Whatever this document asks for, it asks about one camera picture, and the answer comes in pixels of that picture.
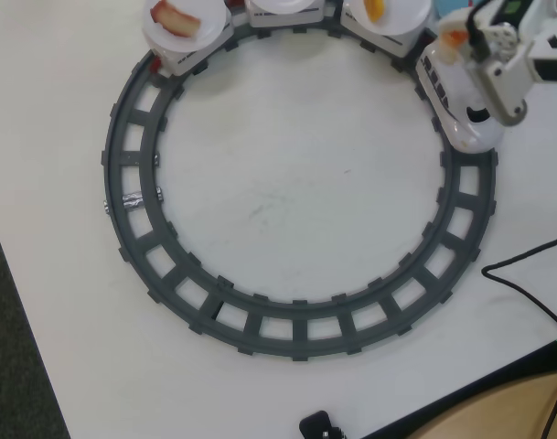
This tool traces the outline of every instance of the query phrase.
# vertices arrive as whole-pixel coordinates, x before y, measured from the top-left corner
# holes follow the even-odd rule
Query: dark floor
[[[69,438],[0,247],[0,439]]]

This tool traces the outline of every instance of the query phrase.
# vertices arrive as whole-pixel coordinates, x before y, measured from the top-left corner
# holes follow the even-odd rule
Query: green light
[[[504,14],[516,14],[518,12],[518,9],[520,9],[520,6],[522,5],[522,2],[520,0],[514,0],[512,2],[509,2],[506,5],[506,9],[504,10]]]

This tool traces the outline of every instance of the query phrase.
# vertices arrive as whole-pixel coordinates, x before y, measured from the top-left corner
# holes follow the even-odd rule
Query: toy train track
[[[322,29],[330,37],[351,37],[369,50],[378,48],[351,34],[338,23],[338,17],[328,18],[317,24],[293,27],[296,33],[307,29]],[[275,28],[252,28],[243,25],[235,28],[234,36],[224,45],[225,50],[236,49],[245,38],[270,37]],[[423,34],[421,42],[404,59],[391,56],[392,66],[403,74],[409,74],[416,82],[416,91],[426,99],[414,73],[416,60],[430,38]],[[150,69],[155,57],[147,54],[135,67],[125,85],[119,101],[112,109],[112,122],[102,154],[104,166],[106,211],[112,218],[113,227],[121,244],[120,253],[130,263],[148,287],[150,296],[166,305],[175,314],[186,320],[190,329],[198,334],[208,334],[220,341],[236,347],[241,353],[263,353],[290,357],[293,360],[308,360],[311,357],[337,353],[355,354],[363,348],[384,338],[402,335],[412,328],[412,324],[438,304],[444,303],[452,294],[452,288],[465,272],[467,266],[479,255],[479,245],[486,231],[489,218],[493,215],[496,202],[494,189],[498,156],[495,151],[479,155],[465,155],[457,152],[449,144],[440,123],[433,118],[433,128],[439,135],[444,151],[441,166],[445,168],[445,182],[439,189],[436,202],[438,210],[432,222],[423,228],[423,240],[419,247],[407,254],[399,262],[397,270],[384,279],[378,279],[355,294],[341,294],[321,303],[309,304],[296,300],[291,304],[279,303],[259,294],[245,294],[234,284],[222,277],[215,277],[201,267],[197,255],[187,252],[177,239],[175,226],[167,221],[161,210],[162,192],[156,187],[155,173],[158,165],[158,136],[166,129],[168,107],[183,95],[183,83],[191,74],[199,74],[207,66],[204,60],[192,71],[181,77],[166,78]],[[145,85],[152,84],[159,94],[150,112],[135,109]],[[130,124],[144,127],[141,149],[136,152],[123,150],[123,142]],[[128,218],[130,194],[123,193],[122,170],[125,166],[139,168],[141,193],[135,194],[132,207],[145,209],[152,230],[136,238]],[[474,166],[479,172],[477,195],[459,191],[461,169]],[[473,213],[471,226],[464,239],[447,231],[455,208],[467,209]],[[425,264],[438,246],[444,245],[455,252],[455,258],[446,271],[435,277],[425,268]],[[161,277],[146,259],[146,254],[162,246],[174,261],[175,267]],[[192,280],[207,293],[207,299],[197,309],[184,301],[176,288],[187,279]],[[425,289],[425,294],[401,309],[392,294],[411,280],[416,280]],[[366,306],[379,304],[387,320],[365,329],[357,330],[352,312]],[[247,313],[243,330],[228,327],[216,320],[224,304],[236,306]],[[308,324],[320,318],[333,317],[338,320],[341,335],[326,339],[310,339]],[[285,319],[292,322],[292,340],[263,337],[260,334],[265,317]]]

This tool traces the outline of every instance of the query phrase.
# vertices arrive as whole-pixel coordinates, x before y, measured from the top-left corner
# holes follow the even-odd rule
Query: orange food
[[[366,6],[368,17],[372,23],[378,21],[386,11],[384,0],[363,0],[363,4]]]
[[[150,10],[150,15],[155,23],[160,23],[164,29],[177,37],[194,37],[201,27],[201,20],[180,12],[166,0],[160,0]]]
[[[466,30],[454,30],[452,32],[443,33],[442,39],[451,48],[459,48],[459,46],[469,39],[469,33]]]

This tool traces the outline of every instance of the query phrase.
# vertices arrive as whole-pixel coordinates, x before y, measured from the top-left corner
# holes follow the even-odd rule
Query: wooden surface
[[[557,399],[557,373],[515,381],[456,406],[410,439],[537,439]],[[549,439],[557,439],[557,418]]]

